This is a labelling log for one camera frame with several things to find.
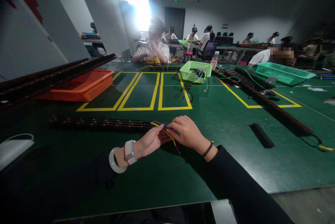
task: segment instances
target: wristwatch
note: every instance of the wristwatch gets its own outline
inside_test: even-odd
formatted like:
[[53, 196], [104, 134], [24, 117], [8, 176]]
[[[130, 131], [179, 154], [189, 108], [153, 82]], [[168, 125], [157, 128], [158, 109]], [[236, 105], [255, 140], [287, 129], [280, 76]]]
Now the wristwatch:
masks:
[[134, 164], [137, 159], [135, 158], [134, 151], [133, 151], [133, 143], [135, 143], [135, 140], [129, 140], [125, 143], [124, 147], [124, 159], [127, 162], [128, 165]]

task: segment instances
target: doorway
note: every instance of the doorway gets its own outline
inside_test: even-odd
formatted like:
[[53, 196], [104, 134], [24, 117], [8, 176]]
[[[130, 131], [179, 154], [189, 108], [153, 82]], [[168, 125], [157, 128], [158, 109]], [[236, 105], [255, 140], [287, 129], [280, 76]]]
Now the doorway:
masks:
[[165, 34], [169, 32], [169, 27], [174, 27], [174, 34], [179, 40], [184, 39], [185, 9], [164, 8], [165, 13]]

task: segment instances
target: green plastic basket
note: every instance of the green plastic basket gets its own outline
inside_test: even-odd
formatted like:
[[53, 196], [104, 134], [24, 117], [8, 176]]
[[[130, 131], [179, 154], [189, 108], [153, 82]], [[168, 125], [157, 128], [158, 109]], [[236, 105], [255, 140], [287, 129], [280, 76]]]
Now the green plastic basket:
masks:
[[[203, 70], [206, 72], [206, 76], [210, 77], [212, 73], [212, 65], [206, 64], [202, 62], [195, 62], [195, 61], [188, 61], [186, 64], [184, 64], [183, 67], [180, 68], [181, 72], [181, 78], [187, 81], [194, 82], [196, 77], [198, 76], [196, 73], [191, 71], [192, 68], [203, 68]], [[198, 83], [203, 83], [203, 78], [201, 78]]]
[[181, 44], [187, 44], [188, 41], [187, 40], [178, 40]]
[[316, 76], [311, 72], [270, 62], [259, 63], [256, 73], [265, 77], [274, 76], [278, 78], [279, 82], [287, 85], [296, 85], [302, 81], [305, 81], [306, 79], [310, 79]]

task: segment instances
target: red stool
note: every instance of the red stool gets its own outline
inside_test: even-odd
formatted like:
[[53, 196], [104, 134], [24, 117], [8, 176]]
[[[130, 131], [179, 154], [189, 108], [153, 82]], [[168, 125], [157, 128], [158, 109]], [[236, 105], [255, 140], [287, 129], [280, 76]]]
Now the red stool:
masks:
[[185, 58], [187, 57], [187, 60], [188, 60], [188, 56], [190, 56], [190, 60], [191, 60], [191, 57], [193, 56], [193, 53], [192, 52], [184, 52], [184, 61], [183, 61], [184, 63], [187, 62], [187, 61], [185, 61]]

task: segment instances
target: orange plastic basket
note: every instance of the orange plastic basket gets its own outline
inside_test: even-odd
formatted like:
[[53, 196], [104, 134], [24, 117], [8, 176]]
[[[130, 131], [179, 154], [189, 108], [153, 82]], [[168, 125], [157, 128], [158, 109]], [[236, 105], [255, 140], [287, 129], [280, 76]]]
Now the orange plastic basket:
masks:
[[48, 91], [38, 99], [91, 102], [113, 84], [112, 70], [94, 69], [58, 89]]

